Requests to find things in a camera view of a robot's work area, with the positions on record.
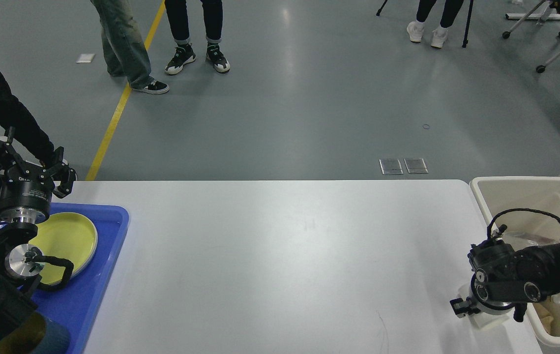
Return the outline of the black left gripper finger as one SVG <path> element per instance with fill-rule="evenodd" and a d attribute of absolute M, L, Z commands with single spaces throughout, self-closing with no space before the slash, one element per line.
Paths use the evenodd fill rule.
<path fill-rule="evenodd" d="M 13 146 L 15 127 L 9 127 L 4 135 L 0 136 L 0 172 L 8 172 L 10 168 L 18 169 L 22 177 L 27 176 L 26 162 Z"/>
<path fill-rule="evenodd" d="M 52 161 L 44 163 L 44 181 L 48 180 L 53 183 L 52 193 L 58 199 L 71 194 L 77 171 L 64 159 L 64 147 L 56 148 Z"/>

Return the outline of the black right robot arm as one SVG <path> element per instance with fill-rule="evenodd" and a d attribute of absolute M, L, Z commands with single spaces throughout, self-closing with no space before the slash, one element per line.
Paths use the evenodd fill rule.
<path fill-rule="evenodd" d="M 560 242 L 514 250 L 502 237 L 507 226 L 493 229 L 498 218 L 507 213 L 510 210 L 494 215 L 487 226 L 486 240 L 471 245 L 467 255 L 473 272 L 469 295 L 450 301 L 459 318 L 514 311 L 514 320 L 521 323 L 529 303 L 540 303 L 560 293 Z M 540 214 L 560 225 L 557 215 L 548 211 Z"/>

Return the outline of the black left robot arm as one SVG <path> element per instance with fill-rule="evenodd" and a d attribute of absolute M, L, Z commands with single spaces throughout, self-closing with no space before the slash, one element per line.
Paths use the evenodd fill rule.
<path fill-rule="evenodd" d="M 30 244 L 37 224 L 49 219 L 53 196 L 68 196 L 76 171 L 54 152 L 50 167 L 24 160 L 13 146 L 15 128 L 0 138 L 0 340 L 35 313 L 31 296 L 36 289 L 57 291 L 66 287 L 74 265 L 47 256 Z"/>

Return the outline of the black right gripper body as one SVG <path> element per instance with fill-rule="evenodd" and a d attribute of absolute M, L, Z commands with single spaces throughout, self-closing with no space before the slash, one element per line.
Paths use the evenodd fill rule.
<path fill-rule="evenodd" d="M 469 302 L 473 313 L 484 312 L 498 316 L 505 315 L 514 308 L 513 303 L 491 300 L 487 288 L 478 283 L 471 283 Z"/>

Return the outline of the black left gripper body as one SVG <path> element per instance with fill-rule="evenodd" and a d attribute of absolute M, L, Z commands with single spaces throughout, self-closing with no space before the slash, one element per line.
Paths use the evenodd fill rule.
<path fill-rule="evenodd" d="M 54 182 L 19 175 L 3 175 L 0 188 L 0 220 L 44 222 L 50 217 Z"/>

